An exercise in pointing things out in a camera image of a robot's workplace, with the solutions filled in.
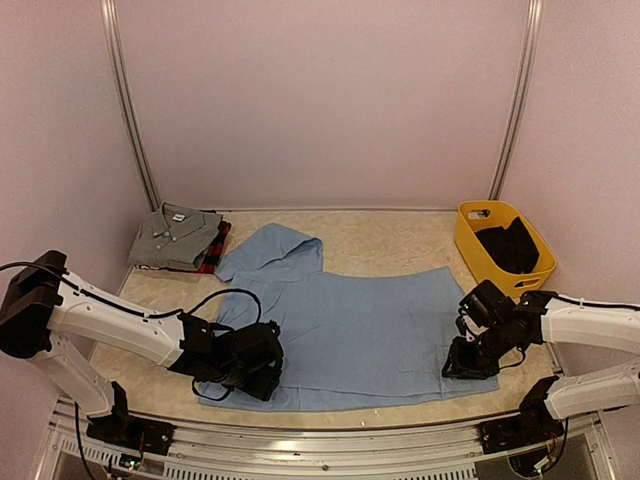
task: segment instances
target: gray shirt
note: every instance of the gray shirt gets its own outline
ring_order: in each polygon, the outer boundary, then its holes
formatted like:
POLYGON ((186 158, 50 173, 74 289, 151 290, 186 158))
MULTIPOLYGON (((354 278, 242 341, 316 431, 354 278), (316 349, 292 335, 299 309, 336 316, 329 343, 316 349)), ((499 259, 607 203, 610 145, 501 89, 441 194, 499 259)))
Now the gray shirt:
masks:
POLYGON ((218 235, 222 215, 163 203, 142 222, 129 265, 196 271, 218 235))

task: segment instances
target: white wall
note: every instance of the white wall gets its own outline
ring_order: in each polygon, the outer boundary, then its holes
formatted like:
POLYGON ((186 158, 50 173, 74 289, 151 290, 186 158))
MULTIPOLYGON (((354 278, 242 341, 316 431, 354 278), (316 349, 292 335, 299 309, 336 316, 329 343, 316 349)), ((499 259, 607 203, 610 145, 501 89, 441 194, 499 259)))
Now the white wall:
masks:
MULTIPOLYGON (((0 2, 0 18, 0 264, 59 249, 114 290, 146 204, 100 3, 0 2)), ((46 377, 0 353, 0 477, 28 477, 56 398, 46 377)))
POLYGON ((149 162, 206 208, 486 197, 527 2, 118 2, 149 162))
MULTIPOLYGON (((503 200, 558 258, 546 287, 640 303, 640 3, 545 2, 523 126, 503 200)), ((580 374, 627 355, 563 346, 580 374)), ((640 406, 603 415, 623 479, 637 479, 640 406)))

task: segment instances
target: table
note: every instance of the table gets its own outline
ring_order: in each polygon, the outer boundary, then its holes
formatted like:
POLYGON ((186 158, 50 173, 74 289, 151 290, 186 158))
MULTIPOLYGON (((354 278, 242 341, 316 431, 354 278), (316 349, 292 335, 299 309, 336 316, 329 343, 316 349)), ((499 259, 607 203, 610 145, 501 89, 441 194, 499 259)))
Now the table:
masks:
MULTIPOLYGON (((225 213, 224 218, 233 224, 226 252, 258 228, 276 222, 321 238, 327 272, 385 277, 449 266, 466 292, 476 283, 454 244, 453 212, 259 211, 225 213)), ((164 311, 188 309, 224 287, 214 276, 136 269, 126 279, 120 295, 164 311)), ((221 299, 216 300, 199 311, 199 316, 216 318, 221 299)), ((511 352, 503 358, 503 365, 517 360, 519 354, 511 352)), ((168 372, 137 355, 107 345, 96 346, 91 363, 105 377, 125 388, 133 411, 199 422, 307 430, 426 425, 513 411, 540 378, 553 374, 545 347, 532 345, 521 366, 500 373, 500 389, 495 392, 403 407, 260 413, 200 405, 191 392, 189 377, 168 372)))

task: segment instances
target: yellow basket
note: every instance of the yellow basket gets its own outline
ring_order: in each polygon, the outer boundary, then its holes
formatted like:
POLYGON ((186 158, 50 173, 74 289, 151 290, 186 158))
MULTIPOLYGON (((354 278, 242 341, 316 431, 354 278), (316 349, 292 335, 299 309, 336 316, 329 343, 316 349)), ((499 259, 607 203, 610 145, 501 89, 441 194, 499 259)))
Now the yellow basket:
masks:
POLYGON ((466 202, 458 207, 456 245, 473 277, 479 283, 491 280, 505 295, 518 298, 527 290, 538 290, 556 268, 556 259, 544 240, 511 205, 497 201, 466 202), (533 272, 516 275, 501 269, 476 237, 476 232, 492 227, 507 228, 516 217, 529 231, 540 257, 533 272))

